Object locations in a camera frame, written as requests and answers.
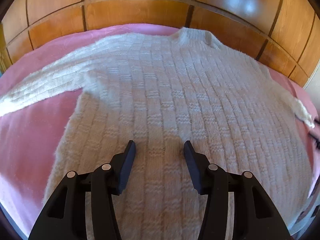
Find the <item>white knitted sweater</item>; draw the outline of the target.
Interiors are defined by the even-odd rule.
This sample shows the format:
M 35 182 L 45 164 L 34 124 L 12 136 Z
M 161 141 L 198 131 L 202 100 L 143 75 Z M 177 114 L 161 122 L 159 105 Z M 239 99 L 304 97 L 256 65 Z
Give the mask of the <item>white knitted sweater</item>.
M 205 198 L 185 141 L 227 172 L 251 171 L 288 228 L 308 206 L 313 171 L 297 119 L 313 119 L 266 66 L 204 30 L 123 34 L 79 48 L 1 96 L 1 115 L 82 89 L 44 196 L 70 170 L 93 171 L 129 140 L 137 155 L 115 210 L 123 239 L 195 239 Z

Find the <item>pink bedspread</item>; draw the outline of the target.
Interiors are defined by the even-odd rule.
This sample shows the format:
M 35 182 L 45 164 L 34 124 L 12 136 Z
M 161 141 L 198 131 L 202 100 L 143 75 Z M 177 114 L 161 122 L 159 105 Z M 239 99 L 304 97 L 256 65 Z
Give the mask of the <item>pink bedspread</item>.
M 3 74 L 1 96 L 30 74 L 102 38 L 130 33 L 171 36 L 178 31 L 171 27 L 133 24 L 125 26 L 121 32 L 115 28 L 106 28 L 57 38 L 24 55 Z M 268 70 L 274 81 L 298 99 L 287 79 Z M 65 91 L 1 115 L 1 204 L 25 234 L 31 232 L 43 204 L 49 198 L 44 194 L 55 163 L 56 149 L 81 93 L 82 89 Z M 314 111 L 304 101 L 301 103 L 314 119 Z M 308 140 L 304 134 L 313 123 L 308 125 L 297 119 L 296 124 L 313 171 L 313 190 L 319 177 L 319 157 L 307 145 Z M 310 206 L 311 193 L 307 208 Z

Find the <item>wooden panelled wardrobe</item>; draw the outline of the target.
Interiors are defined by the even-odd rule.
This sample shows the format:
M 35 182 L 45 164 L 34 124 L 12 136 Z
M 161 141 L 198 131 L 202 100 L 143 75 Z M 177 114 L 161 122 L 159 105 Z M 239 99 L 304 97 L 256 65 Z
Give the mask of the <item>wooden panelled wardrobe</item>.
M 306 85 L 319 70 L 319 13 L 308 0 L 1 0 L 1 71 L 58 37 L 129 23 L 211 31 Z

